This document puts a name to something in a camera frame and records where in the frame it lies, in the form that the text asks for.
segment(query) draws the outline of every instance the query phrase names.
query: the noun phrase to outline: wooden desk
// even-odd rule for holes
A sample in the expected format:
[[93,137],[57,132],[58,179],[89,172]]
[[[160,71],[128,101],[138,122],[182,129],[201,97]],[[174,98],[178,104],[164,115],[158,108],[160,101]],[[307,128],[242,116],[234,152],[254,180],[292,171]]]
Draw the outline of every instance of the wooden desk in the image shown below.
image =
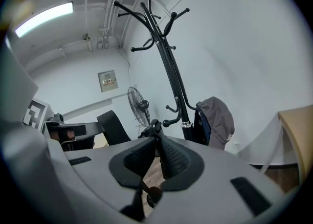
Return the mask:
[[278,117],[297,156],[300,183],[302,183],[313,164],[313,105],[281,111]]

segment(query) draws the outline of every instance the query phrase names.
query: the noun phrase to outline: black bag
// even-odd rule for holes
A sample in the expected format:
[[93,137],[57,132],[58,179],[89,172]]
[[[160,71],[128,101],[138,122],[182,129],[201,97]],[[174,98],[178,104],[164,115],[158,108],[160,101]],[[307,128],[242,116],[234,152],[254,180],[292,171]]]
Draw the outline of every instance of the black bag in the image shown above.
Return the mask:
[[210,144],[211,128],[207,121],[207,118],[199,107],[197,107],[197,110],[195,112],[193,132],[194,139],[197,143],[207,146]]

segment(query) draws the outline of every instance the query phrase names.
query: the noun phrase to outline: ceiling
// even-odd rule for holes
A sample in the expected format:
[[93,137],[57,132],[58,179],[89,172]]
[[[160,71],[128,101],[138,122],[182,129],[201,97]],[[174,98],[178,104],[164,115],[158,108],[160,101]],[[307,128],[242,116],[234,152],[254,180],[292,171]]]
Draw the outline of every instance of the ceiling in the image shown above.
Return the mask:
[[[8,31],[8,39],[14,54],[27,71],[32,71],[46,62],[64,57],[60,49],[65,55],[89,49],[88,42],[83,40],[83,35],[86,33],[91,37],[92,49],[99,47],[99,43],[102,46],[103,36],[108,37],[110,47],[117,47],[121,43],[127,16],[116,17],[117,8],[111,6],[112,0],[110,1],[88,0],[86,23],[85,0],[26,0],[15,15]],[[119,1],[126,7],[132,8],[136,0]],[[72,14],[47,21],[21,38],[15,34],[15,29],[26,20],[68,2],[73,2]],[[104,33],[100,29],[104,28],[106,11],[106,25],[111,29]]]

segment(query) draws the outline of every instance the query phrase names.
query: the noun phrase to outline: black chair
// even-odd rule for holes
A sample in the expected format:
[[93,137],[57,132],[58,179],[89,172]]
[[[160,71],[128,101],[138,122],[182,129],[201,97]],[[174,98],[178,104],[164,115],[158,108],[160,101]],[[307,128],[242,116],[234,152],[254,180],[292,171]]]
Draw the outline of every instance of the black chair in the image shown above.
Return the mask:
[[97,120],[102,125],[104,129],[103,134],[110,146],[131,141],[118,117],[112,110],[98,116]]

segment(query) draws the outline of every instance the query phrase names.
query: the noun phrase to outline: black coat rack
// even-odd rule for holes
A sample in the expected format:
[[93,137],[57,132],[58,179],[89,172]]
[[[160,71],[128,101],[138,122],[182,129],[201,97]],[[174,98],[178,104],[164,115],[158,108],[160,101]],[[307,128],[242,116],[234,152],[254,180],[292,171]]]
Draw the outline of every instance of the black coat rack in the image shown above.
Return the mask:
[[151,11],[151,0],[148,0],[148,8],[146,7],[145,3],[141,3],[140,6],[143,9],[143,13],[133,12],[132,10],[128,9],[127,7],[120,4],[118,1],[115,1],[114,6],[118,6],[119,8],[123,9],[126,13],[118,14],[117,16],[125,16],[125,15],[132,15],[137,20],[139,20],[150,32],[151,39],[149,39],[143,47],[132,47],[131,51],[142,51],[147,50],[153,46],[154,43],[156,43],[157,48],[160,52],[168,79],[170,81],[174,99],[176,102],[177,109],[174,110],[170,106],[166,106],[166,109],[172,111],[172,112],[178,112],[178,115],[176,119],[173,120],[163,120],[163,127],[167,128],[172,124],[175,124],[179,122],[179,120],[182,120],[181,127],[184,134],[184,137],[186,140],[192,140],[192,123],[189,120],[187,108],[186,105],[193,110],[196,110],[196,108],[192,107],[189,102],[186,95],[186,90],[184,87],[184,84],[181,79],[181,75],[179,73],[179,69],[177,67],[177,63],[175,61],[175,58],[172,53],[172,49],[176,49],[175,46],[169,46],[166,36],[170,33],[172,25],[176,19],[178,19],[183,14],[189,12],[189,8],[186,8],[184,11],[182,11],[180,14],[177,14],[175,12],[171,13],[170,21],[167,23],[164,33],[161,32],[155,18],[161,19],[161,17],[156,16]]

